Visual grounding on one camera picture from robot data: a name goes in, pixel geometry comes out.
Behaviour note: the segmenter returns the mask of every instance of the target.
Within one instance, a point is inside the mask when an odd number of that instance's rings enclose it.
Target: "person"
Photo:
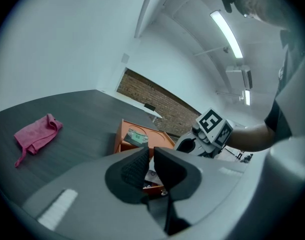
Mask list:
[[[305,57],[304,25],[302,25],[295,10],[285,0],[232,1],[243,16],[281,28],[281,44],[283,48],[287,47],[287,52],[278,74],[277,96],[290,81]],[[291,135],[292,132],[286,118],[274,100],[271,111],[263,124],[235,128],[226,144],[238,150],[257,152],[270,148],[274,143],[287,139]]]

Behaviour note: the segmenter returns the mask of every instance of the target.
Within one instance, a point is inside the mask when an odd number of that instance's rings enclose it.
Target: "dark gray table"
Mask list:
[[[18,168],[21,147],[14,134],[51,113],[63,128],[36,155],[27,153]],[[146,112],[98,90],[77,91],[32,100],[0,112],[0,189],[21,206],[35,191],[82,162],[114,152],[122,119],[157,129]]]

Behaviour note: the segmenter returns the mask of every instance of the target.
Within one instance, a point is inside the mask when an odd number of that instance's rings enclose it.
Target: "pink towel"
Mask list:
[[[14,166],[19,166],[25,158],[27,151],[35,155],[40,148],[45,146],[57,135],[62,127],[63,124],[57,121],[52,114],[47,114],[16,132],[14,137],[22,147],[22,154]]]

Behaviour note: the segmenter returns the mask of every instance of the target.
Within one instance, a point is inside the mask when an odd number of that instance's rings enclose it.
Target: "fluorescent light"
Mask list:
[[[227,22],[223,18],[223,16],[220,14],[218,10],[212,12],[210,14],[212,19],[217,23],[218,27],[223,32],[224,36],[227,38],[228,43],[231,46],[231,49],[237,59],[241,59],[243,57],[242,51],[237,43],[237,40],[231,30],[231,28],[228,26]]]
[[[245,90],[244,92],[245,92],[246,105],[250,106],[251,105],[251,91]]]

